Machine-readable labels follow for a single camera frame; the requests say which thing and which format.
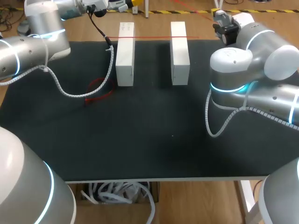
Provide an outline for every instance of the black cable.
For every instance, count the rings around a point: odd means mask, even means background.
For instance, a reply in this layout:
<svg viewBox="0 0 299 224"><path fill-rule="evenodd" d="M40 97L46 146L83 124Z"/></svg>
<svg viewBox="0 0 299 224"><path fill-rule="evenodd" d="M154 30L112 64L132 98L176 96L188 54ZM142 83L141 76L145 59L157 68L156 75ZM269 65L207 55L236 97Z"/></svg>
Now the black cable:
<svg viewBox="0 0 299 224"><path fill-rule="evenodd" d="M18 10L16 8L11 7L10 5L2 5L0 6L0 27L5 26L5 29L1 29L0 32L6 32L12 29L12 25L20 21L25 12L23 10L22 15L19 19L17 19L14 22L11 22L10 19L14 16L13 12L17 12Z"/></svg>
<svg viewBox="0 0 299 224"><path fill-rule="evenodd" d="M244 2L244 0L242 1L239 1L239 0L233 0L235 2L227 2L226 0L223 0L226 4L229 4L229 5L240 5Z"/></svg>
<svg viewBox="0 0 299 224"><path fill-rule="evenodd" d="M258 181L258 182L255 184L254 188L253 188L253 198L254 198L254 194L255 194L255 192L256 192L256 187L257 187L257 185L258 185L260 182L262 182L262 181Z"/></svg>
<svg viewBox="0 0 299 224"><path fill-rule="evenodd" d="M95 23L94 23L94 21L93 21L93 19L92 19L93 12L94 12L94 8L88 6L88 7L87 7L87 14L88 14L88 17L89 17L90 21L93 23L94 27L99 31L99 33L101 33L102 36L105 38L106 43L108 44L108 46L112 46L112 43L111 43L111 40L109 39L109 37L107 37L107 36L104 34L104 32L101 31L101 30L97 27L97 25L95 25Z"/></svg>

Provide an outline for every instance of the black tabletop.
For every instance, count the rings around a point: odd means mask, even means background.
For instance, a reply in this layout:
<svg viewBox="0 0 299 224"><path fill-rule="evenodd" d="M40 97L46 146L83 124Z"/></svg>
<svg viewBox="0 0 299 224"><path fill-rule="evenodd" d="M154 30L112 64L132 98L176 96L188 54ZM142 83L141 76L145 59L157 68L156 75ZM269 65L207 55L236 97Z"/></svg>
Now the black tabletop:
<svg viewBox="0 0 299 224"><path fill-rule="evenodd" d="M223 46L188 41L188 47L188 86L171 85L169 41L137 41L134 86L116 87L88 106L63 96L49 74L35 71L9 86L0 125L65 181L263 176L299 156L298 132L250 112L237 114L219 138L209 137L209 60ZM49 67L66 92L82 94L106 75L106 48L105 42L71 42L71 54ZM117 82L115 68L111 78ZM111 87L108 82L96 96ZM211 108L214 132L226 116Z"/></svg>

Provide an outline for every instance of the wooden floor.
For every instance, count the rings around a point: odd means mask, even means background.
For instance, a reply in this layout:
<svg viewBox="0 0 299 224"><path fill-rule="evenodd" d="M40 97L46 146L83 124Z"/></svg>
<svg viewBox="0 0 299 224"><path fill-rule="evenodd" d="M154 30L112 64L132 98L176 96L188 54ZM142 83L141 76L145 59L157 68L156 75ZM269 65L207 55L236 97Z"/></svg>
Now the wooden floor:
<svg viewBox="0 0 299 224"><path fill-rule="evenodd" d="M15 4L15 0L3 0ZM195 10L214 8L214 0L182 0ZM240 5L223 5L224 9L299 9L298 0L273 0L270 3L253 3L248 0ZM150 10L189 10L171 0L149 0ZM299 14L256 13L256 21L275 30L286 40L299 47ZM216 39L212 22L198 14L142 14L110 13L94 18L107 36L117 36L119 23L133 21L136 36L169 36L171 21L185 21L188 36L194 39ZM64 22L70 41L103 41L85 15ZM16 35L13 30L4 37ZM0 88L0 104L6 88ZM160 201L156 204L156 224L241 224L242 209L238 202L234 182L162 182ZM76 224L142 224L150 213L148 204L78 206Z"/></svg>

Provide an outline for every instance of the white foam block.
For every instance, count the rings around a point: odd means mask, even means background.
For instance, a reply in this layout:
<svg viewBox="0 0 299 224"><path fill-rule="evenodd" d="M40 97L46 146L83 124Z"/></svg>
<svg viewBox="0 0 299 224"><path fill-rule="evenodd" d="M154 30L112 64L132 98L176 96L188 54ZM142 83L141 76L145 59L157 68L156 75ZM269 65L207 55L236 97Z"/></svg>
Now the white foam block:
<svg viewBox="0 0 299 224"><path fill-rule="evenodd" d="M134 37L133 22L121 22L119 37ZM135 38L120 38L116 53L116 76L119 86L133 86L134 80Z"/></svg>
<svg viewBox="0 0 299 224"><path fill-rule="evenodd" d="M186 36L185 22L171 22L171 36ZM190 60L186 37L172 37L171 79L173 85L188 85Z"/></svg>

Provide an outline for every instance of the yellow black tape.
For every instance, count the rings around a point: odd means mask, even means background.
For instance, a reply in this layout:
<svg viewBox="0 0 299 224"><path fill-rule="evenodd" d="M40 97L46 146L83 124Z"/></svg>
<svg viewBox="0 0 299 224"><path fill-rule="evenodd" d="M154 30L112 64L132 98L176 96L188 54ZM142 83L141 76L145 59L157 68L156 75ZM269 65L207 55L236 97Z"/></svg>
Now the yellow black tape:
<svg viewBox="0 0 299 224"><path fill-rule="evenodd" d="M194 14L194 13L211 13L213 10L198 10L198 11L169 11L169 10L158 10L149 11L149 14ZM275 9L275 10L224 10L227 13L299 13L298 9ZM109 13L117 13L116 10L110 10ZM132 10L126 10L125 13L131 13ZM138 10L138 13L145 13L142 10Z"/></svg>

